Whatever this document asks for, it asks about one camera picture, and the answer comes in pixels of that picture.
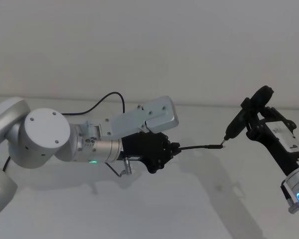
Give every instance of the white wall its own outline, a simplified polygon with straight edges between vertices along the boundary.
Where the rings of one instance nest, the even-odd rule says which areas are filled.
[[[265,84],[299,107],[299,0],[0,0],[0,96],[237,106]]]
[[[51,107],[61,112],[81,111],[93,104],[28,102],[32,109]],[[105,103],[88,117],[121,110],[120,104]],[[183,146],[219,143],[237,111],[177,107],[180,125],[167,134]],[[282,113],[299,127],[299,111]],[[0,166],[7,156],[3,144]],[[122,169],[122,164],[115,163],[115,168]],[[224,150],[184,151],[155,175],[138,162],[133,168],[133,176],[119,179],[102,164],[52,159],[29,170],[11,163],[7,174],[19,188],[0,214],[0,238],[299,238],[299,212],[288,213],[280,192],[284,174],[266,149],[244,134],[229,141]]]

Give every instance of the black tool holder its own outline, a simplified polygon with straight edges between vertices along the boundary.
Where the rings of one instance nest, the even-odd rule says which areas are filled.
[[[268,102],[270,97],[268,92],[265,101]],[[293,135],[293,131],[297,127],[296,124],[282,116],[275,108],[266,107],[264,104],[255,104],[249,98],[242,102],[241,107],[244,111],[247,137],[250,140],[263,144],[286,175],[299,168],[299,152],[288,152],[280,142],[280,139],[275,136],[273,129],[268,127],[267,123],[282,121],[290,130],[292,133],[291,137],[294,139],[296,137]],[[259,113],[264,117],[263,119],[259,119]]]
[[[122,138],[124,152],[121,157],[138,157],[149,173],[164,168],[175,155],[179,154],[179,143],[171,143],[163,133],[135,133]]]

